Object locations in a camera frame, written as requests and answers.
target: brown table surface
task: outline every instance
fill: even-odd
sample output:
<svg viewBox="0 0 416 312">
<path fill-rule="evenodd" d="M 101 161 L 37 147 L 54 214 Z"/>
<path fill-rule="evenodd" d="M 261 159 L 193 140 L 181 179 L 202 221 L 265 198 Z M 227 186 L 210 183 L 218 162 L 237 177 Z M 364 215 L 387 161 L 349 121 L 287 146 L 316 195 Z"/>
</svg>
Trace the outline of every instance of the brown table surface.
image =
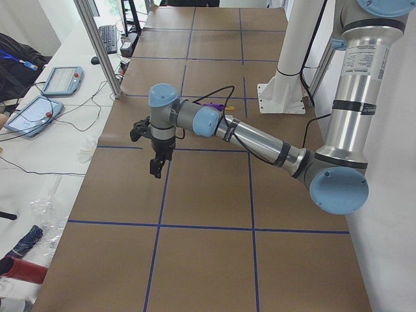
<svg viewBox="0 0 416 312">
<path fill-rule="evenodd" d="M 230 114 L 301 146 L 313 109 L 263 115 L 257 102 L 284 11 L 158 8 L 146 27 L 33 311 L 371 311 L 345 218 L 286 172 L 187 133 L 159 180 L 150 142 L 129 139 L 152 85 L 189 99 L 234 85 Z M 315 123 L 307 147 L 321 145 Z"/>
</svg>

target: white table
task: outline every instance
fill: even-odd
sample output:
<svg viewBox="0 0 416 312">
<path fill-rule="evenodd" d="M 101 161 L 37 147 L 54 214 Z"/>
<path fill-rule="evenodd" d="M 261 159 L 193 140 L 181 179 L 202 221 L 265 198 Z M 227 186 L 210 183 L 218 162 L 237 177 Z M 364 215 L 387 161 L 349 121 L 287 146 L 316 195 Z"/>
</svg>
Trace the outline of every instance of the white table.
<svg viewBox="0 0 416 312">
<path fill-rule="evenodd" d="M 45 81 L 54 66 L 81 66 L 83 68 L 84 79 L 80 89 L 71 97 L 57 99 L 64 104 L 64 112 L 82 104 L 97 91 L 100 82 L 106 80 L 101 66 L 90 63 L 94 55 L 95 52 L 85 28 L 79 22 L 39 76 L 37 82 Z M 109 55 L 109 57 L 113 68 L 116 69 L 122 57 L 119 55 Z M 39 90 L 32 87 L 21 100 L 19 109 L 22 109 L 39 94 Z M 90 161 L 81 163 L 77 154 L 86 144 L 88 138 L 97 140 L 104 128 L 114 101 L 108 84 L 94 97 L 94 100 L 101 107 L 101 113 L 99 120 L 89 130 L 79 132 L 71 125 L 53 122 L 34 138 L 20 137 L 0 142 L 0 147 L 3 148 L 1 156 L 29 171 L 85 174 Z M 85 129 L 96 119 L 98 110 L 99 107 L 89 101 L 86 105 L 59 119 L 71 122 L 80 129 Z M 6 129 L 0 131 L 2 134 L 0 140 L 14 136 L 3 135 L 7 132 Z M 55 219 L 62 227 L 83 182 L 83 176 L 26 174 L 2 159 L 0 159 L 0 175 L 0 211 L 18 215 L 18 219 L 15 221 L 0 218 L 0 257 L 10 251 L 36 223 L 36 216 L 32 214 L 31 202 L 47 198 L 51 189 L 57 186 L 52 199 L 55 206 Z M 59 230 L 50 231 L 49 234 L 44 233 L 44 235 L 52 237 L 55 233 L 60 232 Z M 46 243 L 42 241 L 45 239 L 42 239 L 24 259 L 48 266 L 52 254 L 45 255 L 48 248 Z M 0 297 L 34 300 L 39 288 L 39 285 L 32 283 L 3 278 L 0 281 Z"/>
</svg>

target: white stand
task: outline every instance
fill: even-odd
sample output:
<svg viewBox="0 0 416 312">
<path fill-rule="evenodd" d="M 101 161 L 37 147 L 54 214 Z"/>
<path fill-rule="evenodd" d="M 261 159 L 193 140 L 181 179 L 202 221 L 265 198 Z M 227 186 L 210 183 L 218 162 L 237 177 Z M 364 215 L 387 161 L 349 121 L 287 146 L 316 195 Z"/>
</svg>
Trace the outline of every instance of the white stand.
<svg viewBox="0 0 416 312">
<path fill-rule="evenodd" d="M 278 62 L 268 84 L 258 84 L 262 114 L 305 114 L 299 75 L 324 0 L 295 0 Z"/>
</svg>

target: blue joint cap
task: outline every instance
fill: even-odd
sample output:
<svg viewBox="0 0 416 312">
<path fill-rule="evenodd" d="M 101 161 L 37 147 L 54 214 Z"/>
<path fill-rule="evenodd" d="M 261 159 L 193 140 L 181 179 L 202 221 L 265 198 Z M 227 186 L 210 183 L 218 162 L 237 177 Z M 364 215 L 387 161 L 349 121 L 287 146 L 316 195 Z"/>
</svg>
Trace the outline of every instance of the blue joint cap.
<svg viewBox="0 0 416 312">
<path fill-rule="evenodd" d="M 217 110 L 203 107 L 195 114 L 192 130 L 196 135 L 211 137 L 215 132 L 219 119 L 220 115 Z"/>
<path fill-rule="evenodd" d="M 149 106 L 164 107 L 177 99 L 177 90 L 168 83 L 155 84 L 149 91 Z"/>
<path fill-rule="evenodd" d="M 346 50 L 346 42 L 343 39 L 331 39 L 332 41 L 332 49 L 344 51 Z"/>
<path fill-rule="evenodd" d="M 327 213 L 347 215 L 364 205 L 369 196 L 369 186 L 361 172 L 333 167 L 313 178 L 309 193 L 313 202 Z"/>
<path fill-rule="evenodd" d="M 381 18 L 396 18 L 416 7 L 415 0 L 357 0 L 363 10 Z"/>
</svg>

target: computer mouse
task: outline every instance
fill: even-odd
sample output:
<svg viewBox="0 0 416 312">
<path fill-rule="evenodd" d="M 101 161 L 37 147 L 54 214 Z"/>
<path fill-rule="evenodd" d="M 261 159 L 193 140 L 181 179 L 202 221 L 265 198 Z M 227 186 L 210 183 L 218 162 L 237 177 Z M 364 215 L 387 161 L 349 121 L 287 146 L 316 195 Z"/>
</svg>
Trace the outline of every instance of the computer mouse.
<svg viewBox="0 0 416 312">
<path fill-rule="evenodd" d="M 93 57 L 93 58 L 91 58 L 91 64 L 93 64 L 93 65 L 97 65 L 97 64 L 99 64 L 99 59 L 98 59 L 98 57 Z"/>
</svg>

